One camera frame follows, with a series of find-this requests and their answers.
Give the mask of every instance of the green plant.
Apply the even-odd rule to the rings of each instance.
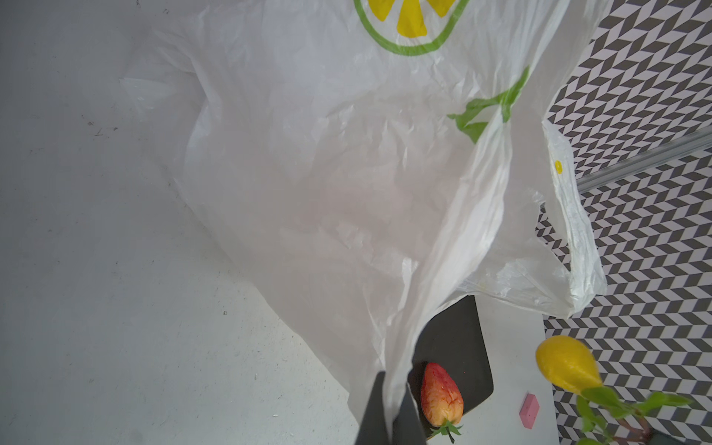
[[[608,422],[603,416],[596,415],[591,409],[590,402],[599,405],[606,409],[611,416],[618,421],[625,429],[629,431],[628,437],[616,437],[608,431]],[[627,444],[630,442],[645,444],[652,435],[650,424],[645,419],[645,416],[654,409],[661,407],[682,407],[692,403],[692,400],[679,396],[677,394],[665,394],[663,392],[654,392],[644,401],[640,403],[629,404],[621,401],[616,392],[605,386],[584,389],[581,395],[576,399],[576,410],[583,419],[583,427],[581,431],[584,433],[597,432],[603,436],[603,442],[600,442],[590,437],[584,437],[577,442],[577,445],[605,445],[612,441],[618,444]],[[634,428],[628,423],[625,418],[633,416],[637,419],[642,427]]]

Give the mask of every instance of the pink eraser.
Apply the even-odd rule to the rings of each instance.
[[[524,405],[519,411],[519,417],[522,419],[522,424],[525,428],[532,429],[537,414],[539,414],[539,402],[534,394],[527,394],[527,398],[524,399]]]

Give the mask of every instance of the plant leaf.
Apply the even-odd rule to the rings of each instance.
[[[581,432],[588,433],[593,431],[594,426],[596,426],[595,423],[591,419],[587,419],[586,417],[583,418],[583,426],[581,426]]]
[[[668,399],[665,402],[665,405],[668,407],[685,407],[694,402],[692,399],[688,399],[687,397],[682,397],[677,394],[666,394],[666,396]]]
[[[645,399],[645,402],[636,403],[635,408],[638,409],[642,415],[646,416],[653,409],[662,407],[667,402],[668,395],[662,392],[654,392]]]
[[[640,411],[640,414],[646,416],[650,411],[660,407],[684,407],[692,402],[694,401],[677,394],[654,392],[648,396],[645,402],[637,403],[634,406]]]
[[[603,444],[610,444],[613,440],[613,436],[611,435],[611,432],[608,431],[608,428],[602,429],[601,434],[603,434]]]
[[[591,411],[591,407],[588,404],[588,400],[584,399],[581,396],[576,396],[576,410],[579,412],[579,415],[582,418],[589,419],[591,422],[593,422],[595,415],[593,414],[593,411]]]
[[[606,428],[608,427],[608,422],[606,422],[606,419],[604,419],[603,416],[596,416],[593,421],[600,429],[607,431]]]
[[[591,402],[597,403],[606,408],[619,407],[622,405],[620,399],[618,399],[618,394],[616,394],[616,392],[609,387],[584,389],[581,391],[581,395]]]
[[[584,437],[582,439],[579,439],[579,441],[576,442],[576,445],[601,445],[601,442],[588,437]]]
[[[621,404],[619,407],[606,407],[606,409],[611,413],[614,419],[623,419],[633,414],[634,411],[633,407],[626,404]]]

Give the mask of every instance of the printed logo on bag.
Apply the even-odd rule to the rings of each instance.
[[[469,0],[354,0],[364,28],[379,45],[403,56],[420,56],[440,48]]]
[[[488,124],[488,121],[477,120],[480,111],[487,107],[499,105],[502,107],[502,122],[508,122],[512,117],[512,105],[522,93],[522,88],[527,83],[527,79],[529,79],[529,67],[524,68],[522,76],[507,91],[503,91],[491,99],[475,98],[470,100],[465,105],[465,111],[461,114],[453,113],[447,115],[447,117],[454,120],[457,129],[468,135],[472,143],[476,145]]]

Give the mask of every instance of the yellow lemon logo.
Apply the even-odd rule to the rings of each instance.
[[[445,43],[468,1],[426,0],[421,5],[421,0],[354,0],[354,5],[379,45],[403,56],[419,56]]]

